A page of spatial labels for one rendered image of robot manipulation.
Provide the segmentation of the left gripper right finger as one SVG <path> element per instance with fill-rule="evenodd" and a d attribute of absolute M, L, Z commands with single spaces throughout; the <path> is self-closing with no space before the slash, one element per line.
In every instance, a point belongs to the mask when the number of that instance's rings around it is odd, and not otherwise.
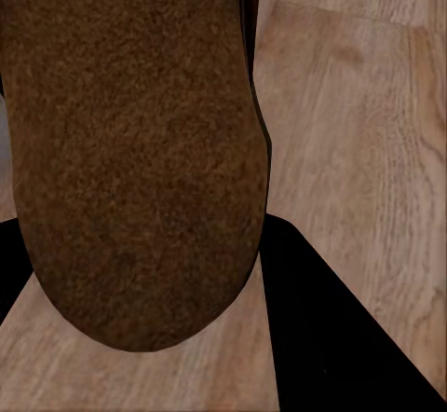
<path fill-rule="evenodd" d="M 447 412 L 447 402 L 289 221 L 260 245 L 280 412 Z"/>

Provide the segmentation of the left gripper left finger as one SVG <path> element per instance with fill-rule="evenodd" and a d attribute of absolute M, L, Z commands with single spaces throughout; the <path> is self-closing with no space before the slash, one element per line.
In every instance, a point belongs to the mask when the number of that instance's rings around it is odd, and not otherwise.
<path fill-rule="evenodd" d="M 0 324 L 34 271 L 19 219 L 0 223 Z"/>

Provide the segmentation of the sandal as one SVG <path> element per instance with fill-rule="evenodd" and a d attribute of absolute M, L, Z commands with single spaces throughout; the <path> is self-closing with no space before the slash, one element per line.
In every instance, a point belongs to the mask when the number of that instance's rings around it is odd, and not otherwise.
<path fill-rule="evenodd" d="M 105 346 L 177 346 L 251 275 L 272 159 L 258 7 L 0 0 L 23 241 L 56 310 Z"/>

